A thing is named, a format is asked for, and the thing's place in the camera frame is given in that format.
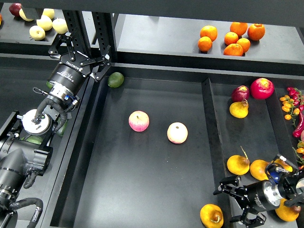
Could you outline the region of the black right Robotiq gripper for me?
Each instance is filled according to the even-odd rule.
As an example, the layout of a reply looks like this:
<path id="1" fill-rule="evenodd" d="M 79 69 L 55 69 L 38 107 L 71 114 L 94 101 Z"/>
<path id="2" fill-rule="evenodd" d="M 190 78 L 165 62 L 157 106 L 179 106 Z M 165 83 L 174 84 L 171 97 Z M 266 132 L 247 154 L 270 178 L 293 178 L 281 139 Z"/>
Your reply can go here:
<path id="1" fill-rule="evenodd" d="M 240 223 L 241 225 L 264 225 L 265 211 L 274 210 L 279 207 L 282 196 L 278 187 L 268 180 L 263 180 L 244 187 L 240 186 L 241 176 L 234 175 L 225 177 L 219 182 L 213 195 L 221 193 L 228 194 L 240 200 L 240 215 L 235 215 L 230 219 L 230 223 Z"/>

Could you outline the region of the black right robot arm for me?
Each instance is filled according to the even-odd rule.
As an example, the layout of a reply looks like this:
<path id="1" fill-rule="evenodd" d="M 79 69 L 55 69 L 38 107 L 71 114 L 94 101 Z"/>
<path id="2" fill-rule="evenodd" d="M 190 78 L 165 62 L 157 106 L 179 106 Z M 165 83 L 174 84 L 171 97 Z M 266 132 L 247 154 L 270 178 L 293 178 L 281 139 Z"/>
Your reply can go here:
<path id="1" fill-rule="evenodd" d="M 285 162 L 292 171 L 273 161 L 265 168 L 268 180 L 241 186 L 241 177 L 235 175 L 220 181 L 213 194 L 230 195 L 243 211 L 241 215 L 232 217 L 231 223 L 239 222 L 247 228 L 256 228 L 265 224 L 266 216 L 262 213 L 278 209 L 281 199 L 285 199 L 283 205 L 289 208 L 304 204 L 304 171 L 280 154 L 274 159 Z"/>

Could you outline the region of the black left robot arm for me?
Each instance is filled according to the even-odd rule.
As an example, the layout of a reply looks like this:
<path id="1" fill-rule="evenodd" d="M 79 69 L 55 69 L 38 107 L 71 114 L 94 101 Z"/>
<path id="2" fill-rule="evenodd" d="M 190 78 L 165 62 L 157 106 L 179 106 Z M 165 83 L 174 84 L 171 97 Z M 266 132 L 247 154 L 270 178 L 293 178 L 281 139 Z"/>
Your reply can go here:
<path id="1" fill-rule="evenodd" d="M 43 212 L 43 201 L 31 197 L 18 199 L 21 189 L 30 188 L 42 176 L 51 161 L 50 143 L 63 130 L 71 112 L 79 106 L 77 96 L 88 77 L 102 80 L 111 66 L 110 46 L 100 57 L 90 58 L 75 49 L 75 33 L 56 35 L 49 54 L 59 60 L 47 81 L 50 91 L 37 87 L 33 91 L 44 96 L 36 109 L 25 114 L 11 113 L 0 130 L 0 225 L 13 228 L 17 211 L 35 206 L 28 226 L 34 228 Z"/>

